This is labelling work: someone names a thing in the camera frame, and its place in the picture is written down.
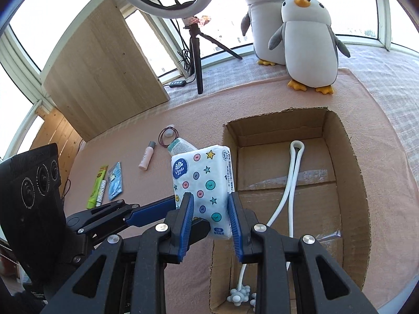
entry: penguin foot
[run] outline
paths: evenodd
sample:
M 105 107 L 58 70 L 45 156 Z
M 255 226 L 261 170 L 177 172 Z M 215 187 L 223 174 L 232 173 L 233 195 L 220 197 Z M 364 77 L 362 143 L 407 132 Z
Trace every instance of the penguin foot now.
M 300 83 L 298 81 L 295 81 L 294 79 L 292 79 L 288 83 L 288 87 L 292 87 L 296 91 L 298 91 L 299 89 L 302 90 L 302 91 L 307 91 L 307 87 L 303 83 Z
M 324 87 L 317 87 L 316 92 L 321 92 L 323 94 L 333 94 L 333 88 L 332 86 L 324 86 Z
M 258 65 L 265 65 L 265 66 L 268 66 L 268 65 L 275 66 L 276 65 L 275 62 L 270 62 L 270 61 L 266 61 L 266 60 L 262 60 L 262 59 L 259 59 L 257 64 Z

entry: blue packet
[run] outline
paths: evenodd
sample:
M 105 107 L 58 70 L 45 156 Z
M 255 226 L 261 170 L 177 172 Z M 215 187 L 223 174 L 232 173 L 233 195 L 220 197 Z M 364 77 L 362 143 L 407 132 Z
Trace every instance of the blue packet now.
M 109 200 L 112 200 L 122 192 L 122 171 L 120 161 L 108 170 L 108 179 Z

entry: tripod stand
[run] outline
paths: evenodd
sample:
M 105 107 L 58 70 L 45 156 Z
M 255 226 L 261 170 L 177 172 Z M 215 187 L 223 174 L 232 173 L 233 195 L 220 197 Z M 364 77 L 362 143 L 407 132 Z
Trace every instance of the tripod stand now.
M 197 35 L 202 36 L 204 39 L 212 42 L 213 44 L 217 45 L 218 47 L 222 48 L 232 56 L 236 57 L 237 59 L 243 59 L 240 55 L 233 52 L 227 46 L 223 45 L 221 42 L 215 40 L 213 37 L 206 35 L 201 32 L 198 24 L 193 23 L 192 25 L 185 26 L 185 29 L 189 30 L 189 34 L 191 35 L 191 39 L 189 40 L 189 45 L 191 48 L 191 56 L 192 62 L 191 63 L 191 71 L 190 74 L 194 74 L 196 76 L 196 86 L 198 87 L 198 94 L 202 94 L 204 92 L 204 84 L 202 82 L 202 66 L 201 66 L 201 53 L 200 53 L 200 40 L 197 38 Z

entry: wooden wall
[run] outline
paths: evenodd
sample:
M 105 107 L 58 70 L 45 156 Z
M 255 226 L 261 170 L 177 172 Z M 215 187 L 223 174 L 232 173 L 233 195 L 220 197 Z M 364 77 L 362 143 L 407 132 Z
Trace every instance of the wooden wall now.
M 85 141 L 169 100 L 114 0 L 76 29 L 43 86 Z
M 61 175 L 61 186 L 59 190 L 60 194 L 62 194 L 65 181 L 70 174 L 71 166 L 73 166 L 82 138 L 56 108 L 49 114 L 42 114 L 40 110 L 38 115 L 43 118 L 44 123 L 39 129 L 31 149 L 50 143 L 57 144 L 58 166 Z

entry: vinda logo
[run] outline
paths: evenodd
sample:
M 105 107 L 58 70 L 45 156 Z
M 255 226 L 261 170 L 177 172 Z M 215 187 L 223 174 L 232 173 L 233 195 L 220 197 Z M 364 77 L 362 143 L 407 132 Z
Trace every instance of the vinda logo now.
M 223 150 L 222 156 L 223 156 L 223 159 L 224 160 L 227 160 L 228 159 L 228 151 L 227 150 Z
M 188 171 L 188 164 L 183 158 L 178 159 L 173 165 L 173 178 L 179 179 L 182 175 L 186 174 Z
M 182 166 L 183 166 L 183 162 L 178 161 L 178 162 L 175 164 L 175 169 L 176 169 L 176 171 L 180 170 L 180 168 L 181 168 Z

